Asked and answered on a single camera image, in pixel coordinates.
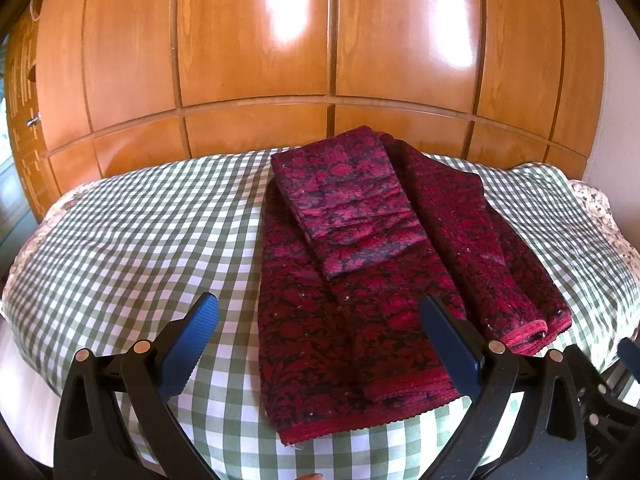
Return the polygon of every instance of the white wall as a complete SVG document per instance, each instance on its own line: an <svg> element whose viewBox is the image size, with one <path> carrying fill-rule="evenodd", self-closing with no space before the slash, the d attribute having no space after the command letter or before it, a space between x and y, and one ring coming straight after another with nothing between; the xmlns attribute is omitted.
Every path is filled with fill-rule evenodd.
<svg viewBox="0 0 640 480"><path fill-rule="evenodd" d="M599 0L604 91L583 180L609 197L622 234L640 249L640 40L615 0Z"/></svg>

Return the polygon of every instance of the metal pin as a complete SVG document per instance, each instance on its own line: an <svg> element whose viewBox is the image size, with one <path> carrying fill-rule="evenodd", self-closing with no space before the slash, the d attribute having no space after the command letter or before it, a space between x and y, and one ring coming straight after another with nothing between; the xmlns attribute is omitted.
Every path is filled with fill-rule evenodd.
<svg viewBox="0 0 640 480"><path fill-rule="evenodd" d="M86 348L78 350L76 352L76 361L86 361L89 358L89 351Z"/></svg>
<svg viewBox="0 0 640 480"><path fill-rule="evenodd" d="M559 350L552 350L549 352L549 357L551 357L556 363L561 363L562 359L564 359L562 352Z"/></svg>
<svg viewBox="0 0 640 480"><path fill-rule="evenodd" d="M489 341L489 350L491 350L491 352L493 352L494 354L504 354L504 351L506 349L506 346L500 341Z"/></svg>
<svg viewBox="0 0 640 480"><path fill-rule="evenodd" d="M146 339L140 340L135 345L133 345L133 351L136 354L143 354L145 352L148 352L150 348L151 343Z"/></svg>

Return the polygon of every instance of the red blanket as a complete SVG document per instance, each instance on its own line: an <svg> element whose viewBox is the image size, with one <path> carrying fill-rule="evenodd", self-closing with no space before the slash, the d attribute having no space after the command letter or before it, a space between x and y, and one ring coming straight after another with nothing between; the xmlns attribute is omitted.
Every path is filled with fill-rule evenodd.
<svg viewBox="0 0 640 480"><path fill-rule="evenodd" d="M571 325L482 182L361 127L272 158L258 304L262 400L284 444L409 418L458 393L417 319L436 294L535 354Z"/></svg>

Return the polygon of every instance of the mattress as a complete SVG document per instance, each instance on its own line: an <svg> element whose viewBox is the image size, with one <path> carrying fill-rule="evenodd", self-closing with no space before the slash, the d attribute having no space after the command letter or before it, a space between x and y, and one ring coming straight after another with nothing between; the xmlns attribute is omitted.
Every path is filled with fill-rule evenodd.
<svg viewBox="0 0 640 480"><path fill-rule="evenodd" d="M203 291L220 327L185 392L170 401L186 434L221 478L416 478L470 405L466 398L409 420L304 442L279 443L259 401L255 307L260 210L275 150L208 156L105 179L82 193L22 258L3 299L20 355L60 393L75 351L122 352L154 338ZM532 247L572 308L555 343L578 343L604 369L638 325L636 283L564 175L542 164L501 171L448 157L479 174L490 204ZM143 457L153 456L126 398ZM519 407L513 396L491 453Z"/></svg>

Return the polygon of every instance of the checkered bedsheet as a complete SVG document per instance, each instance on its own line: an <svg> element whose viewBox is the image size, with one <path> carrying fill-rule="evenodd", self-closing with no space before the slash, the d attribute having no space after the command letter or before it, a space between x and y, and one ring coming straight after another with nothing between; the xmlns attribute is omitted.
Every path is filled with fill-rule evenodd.
<svg viewBox="0 0 640 480"><path fill-rule="evenodd" d="M295 447L279 442L260 405L260 210L276 151L165 164L106 179L87 192L3 298L18 347L60 393L79 348L103 355L153 339L210 290L220 300L220 325L170 405L221 478L292 480L313 471L328 480L416 478L462 420L468 399ZM435 158L482 177L488 201L562 291L574 324L554 346L577 342L599 369L609 365L620 338L638 325L638 288L562 173L542 164L501 171ZM152 460L126 396L120 402L135 444ZM494 454L518 406L514 396Z"/></svg>

